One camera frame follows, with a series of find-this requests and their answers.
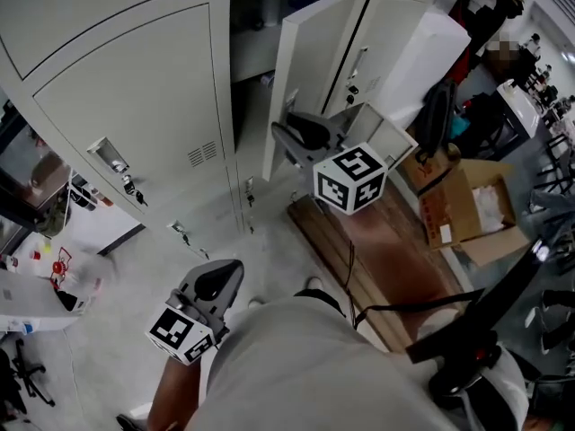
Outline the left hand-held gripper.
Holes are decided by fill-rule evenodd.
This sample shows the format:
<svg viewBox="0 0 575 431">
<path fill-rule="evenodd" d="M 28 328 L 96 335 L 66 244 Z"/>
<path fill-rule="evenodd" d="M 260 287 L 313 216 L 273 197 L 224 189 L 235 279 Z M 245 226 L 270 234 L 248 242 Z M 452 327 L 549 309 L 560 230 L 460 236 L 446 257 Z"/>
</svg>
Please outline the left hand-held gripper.
<svg viewBox="0 0 575 431">
<path fill-rule="evenodd" d="M 219 259 L 193 268 L 162 303 L 146 336 L 174 360 L 192 365 L 229 332 L 225 313 L 243 282 L 238 259 Z"/>
</svg>

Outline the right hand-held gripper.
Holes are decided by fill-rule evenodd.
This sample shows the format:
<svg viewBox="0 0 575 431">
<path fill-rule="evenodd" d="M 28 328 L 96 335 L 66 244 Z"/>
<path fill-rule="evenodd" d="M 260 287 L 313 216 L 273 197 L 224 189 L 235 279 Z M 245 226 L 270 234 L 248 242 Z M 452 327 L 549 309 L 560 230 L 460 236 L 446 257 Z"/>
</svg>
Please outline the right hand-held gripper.
<svg viewBox="0 0 575 431">
<path fill-rule="evenodd" d="M 289 112 L 271 124 L 271 134 L 310 194 L 330 207 L 350 216 L 381 198 L 387 164 L 366 142 L 344 145 L 343 131 L 329 120 Z"/>
</svg>

